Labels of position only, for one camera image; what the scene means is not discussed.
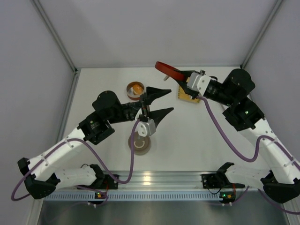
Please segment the beige steel container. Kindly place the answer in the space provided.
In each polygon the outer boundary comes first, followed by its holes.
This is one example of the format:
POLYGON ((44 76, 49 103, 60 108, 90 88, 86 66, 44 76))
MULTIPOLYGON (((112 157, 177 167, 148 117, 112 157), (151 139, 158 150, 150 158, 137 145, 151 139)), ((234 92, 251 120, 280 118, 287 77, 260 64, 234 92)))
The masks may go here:
POLYGON ((145 155, 149 152, 150 149, 134 149, 133 150, 133 153, 137 156, 142 156, 142 155, 145 155))

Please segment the yellow bamboo tray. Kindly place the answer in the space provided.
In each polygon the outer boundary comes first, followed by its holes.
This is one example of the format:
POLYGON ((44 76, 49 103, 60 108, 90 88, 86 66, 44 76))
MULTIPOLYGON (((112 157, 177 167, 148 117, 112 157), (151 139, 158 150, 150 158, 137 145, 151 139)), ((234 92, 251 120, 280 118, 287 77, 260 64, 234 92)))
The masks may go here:
POLYGON ((186 101, 186 102, 190 102, 190 103, 193 103, 193 104, 200 103, 199 99, 197 99, 197 98, 192 99, 191 96, 189 96, 188 94, 186 94, 184 92, 184 90, 180 86, 178 87, 178 99, 186 101))

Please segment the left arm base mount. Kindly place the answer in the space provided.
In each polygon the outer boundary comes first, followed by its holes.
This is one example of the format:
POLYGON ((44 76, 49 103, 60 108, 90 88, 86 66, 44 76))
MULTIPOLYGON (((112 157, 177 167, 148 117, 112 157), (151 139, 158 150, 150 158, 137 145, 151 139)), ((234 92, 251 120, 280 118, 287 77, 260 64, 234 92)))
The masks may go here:
POLYGON ((101 189, 101 190, 107 190, 107 189, 118 189, 118 182, 116 182, 111 176, 108 174, 105 174, 102 178, 96 178, 96 180, 91 185, 80 185, 84 188, 90 188, 90 189, 101 189))

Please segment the aluminium front rail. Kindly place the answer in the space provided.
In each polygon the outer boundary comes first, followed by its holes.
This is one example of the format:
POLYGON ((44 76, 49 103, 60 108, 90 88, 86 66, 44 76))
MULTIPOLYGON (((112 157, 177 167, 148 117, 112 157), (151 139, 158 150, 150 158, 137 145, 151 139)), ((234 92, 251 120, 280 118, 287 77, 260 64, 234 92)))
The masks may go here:
MULTIPOLYGON (((114 171, 111 177, 118 182, 118 190, 192 190, 204 189, 201 175, 205 173, 214 172, 137 171, 129 177, 128 171, 114 171)), ((88 186, 96 178, 102 178, 105 174, 108 173, 100 169, 91 169, 88 166, 81 169, 58 171, 55 173, 55 189, 59 190, 79 185, 88 186)))

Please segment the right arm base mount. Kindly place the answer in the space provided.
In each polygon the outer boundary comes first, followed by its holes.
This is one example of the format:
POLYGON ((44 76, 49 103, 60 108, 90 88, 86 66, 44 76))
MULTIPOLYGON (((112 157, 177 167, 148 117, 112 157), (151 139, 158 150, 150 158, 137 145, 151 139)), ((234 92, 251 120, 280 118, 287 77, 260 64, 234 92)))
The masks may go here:
POLYGON ((245 188, 244 184, 232 183, 223 173, 205 173, 201 175, 202 185, 206 189, 223 189, 223 188, 245 188))

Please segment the red steel container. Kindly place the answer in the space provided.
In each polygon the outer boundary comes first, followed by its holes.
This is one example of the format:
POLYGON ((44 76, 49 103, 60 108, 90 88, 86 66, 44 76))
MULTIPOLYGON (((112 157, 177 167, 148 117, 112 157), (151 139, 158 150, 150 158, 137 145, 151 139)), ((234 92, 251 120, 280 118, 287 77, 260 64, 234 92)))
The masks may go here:
POLYGON ((126 87, 126 93, 129 99, 138 101, 145 92, 145 86, 141 82, 131 82, 126 87))

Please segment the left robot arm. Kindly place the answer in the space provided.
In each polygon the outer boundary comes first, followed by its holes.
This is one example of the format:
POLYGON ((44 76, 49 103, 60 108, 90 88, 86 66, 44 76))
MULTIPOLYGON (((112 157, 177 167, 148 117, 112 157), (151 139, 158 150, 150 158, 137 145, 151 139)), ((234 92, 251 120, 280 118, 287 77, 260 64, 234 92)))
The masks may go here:
POLYGON ((36 157, 30 159, 23 157, 17 162, 23 175, 17 186, 25 184, 29 196, 42 199, 57 189, 71 186, 97 190, 105 178, 104 171, 119 184, 129 183, 134 166, 134 133, 138 133, 140 137, 155 133, 158 124, 173 108, 151 111, 150 105, 154 100, 169 93, 170 89, 147 87, 138 101, 126 104, 122 104, 113 91, 100 93, 92 103, 94 112, 80 122, 66 138, 36 157), (97 145, 112 135, 114 133, 112 124, 127 121, 135 122, 131 134, 130 170, 126 180, 119 180, 109 171, 91 145, 97 145), (65 162, 79 154, 84 146, 97 158, 98 165, 71 170, 59 169, 65 162))

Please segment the beige lid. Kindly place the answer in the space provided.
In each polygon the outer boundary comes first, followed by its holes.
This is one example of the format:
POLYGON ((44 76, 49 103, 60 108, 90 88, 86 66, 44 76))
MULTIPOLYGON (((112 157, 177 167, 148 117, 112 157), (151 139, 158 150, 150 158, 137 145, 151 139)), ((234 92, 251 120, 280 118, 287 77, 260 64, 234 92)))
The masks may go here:
POLYGON ((142 137, 137 133, 134 135, 134 149, 150 149, 151 148, 151 140, 148 136, 142 137))

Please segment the left frame post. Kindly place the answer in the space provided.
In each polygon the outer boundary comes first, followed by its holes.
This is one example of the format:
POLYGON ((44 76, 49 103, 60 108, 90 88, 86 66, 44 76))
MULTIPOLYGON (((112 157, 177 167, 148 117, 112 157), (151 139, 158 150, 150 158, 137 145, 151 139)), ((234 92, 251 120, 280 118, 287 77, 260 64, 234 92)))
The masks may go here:
POLYGON ((43 5, 39 0, 31 0, 31 4, 33 5, 34 9, 36 10, 38 16, 42 20, 43 24, 45 25, 46 29, 50 33, 50 36, 54 40, 56 46, 58 47, 60 53, 62 54, 64 60, 70 67, 71 71, 76 74, 78 69, 76 68, 75 64, 73 63, 67 49, 65 48, 58 32, 56 31, 50 17, 48 16, 46 10, 44 9, 43 5))

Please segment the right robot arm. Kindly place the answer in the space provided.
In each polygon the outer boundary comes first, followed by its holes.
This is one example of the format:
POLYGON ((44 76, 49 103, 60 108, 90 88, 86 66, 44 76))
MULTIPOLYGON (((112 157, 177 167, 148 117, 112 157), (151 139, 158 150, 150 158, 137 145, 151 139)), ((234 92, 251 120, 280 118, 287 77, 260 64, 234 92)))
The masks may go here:
POLYGON ((223 82, 207 76, 203 71, 171 69, 171 77, 186 94, 208 103, 215 101, 226 106, 226 121, 254 146, 254 155, 242 155, 220 130, 229 148, 243 161, 252 163, 262 157, 267 169, 254 169, 225 163, 216 172, 221 186, 234 184, 263 190, 277 203, 288 202, 300 195, 300 164, 272 131, 262 110, 248 98, 255 88, 250 74, 238 68, 230 72, 223 82))

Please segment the orange food piece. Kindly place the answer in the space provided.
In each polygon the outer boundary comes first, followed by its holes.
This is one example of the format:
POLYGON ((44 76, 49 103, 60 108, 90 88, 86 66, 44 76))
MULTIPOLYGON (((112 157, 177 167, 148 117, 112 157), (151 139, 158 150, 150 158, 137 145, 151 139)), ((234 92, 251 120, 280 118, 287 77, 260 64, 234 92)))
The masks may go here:
POLYGON ((143 87, 139 84, 134 84, 132 90, 135 95, 141 95, 143 93, 143 87))

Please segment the metal tongs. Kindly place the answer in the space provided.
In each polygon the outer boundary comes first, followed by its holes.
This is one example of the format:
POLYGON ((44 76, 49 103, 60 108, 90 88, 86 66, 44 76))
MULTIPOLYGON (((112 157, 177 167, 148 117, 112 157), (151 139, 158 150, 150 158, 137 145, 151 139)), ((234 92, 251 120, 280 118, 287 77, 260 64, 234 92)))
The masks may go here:
POLYGON ((219 104, 219 105, 220 105, 220 107, 222 108, 223 111, 226 110, 226 108, 225 108, 225 106, 223 104, 219 104))

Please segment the red lid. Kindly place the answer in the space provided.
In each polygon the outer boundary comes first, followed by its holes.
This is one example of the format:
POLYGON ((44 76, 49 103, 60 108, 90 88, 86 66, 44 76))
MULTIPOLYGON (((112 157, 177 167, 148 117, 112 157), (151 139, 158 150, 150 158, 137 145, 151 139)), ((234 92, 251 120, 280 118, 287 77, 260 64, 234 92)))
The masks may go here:
POLYGON ((157 61, 155 64, 155 69, 176 81, 185 81, 185 76, 181 73, 181 71, 168 64, 157 61))

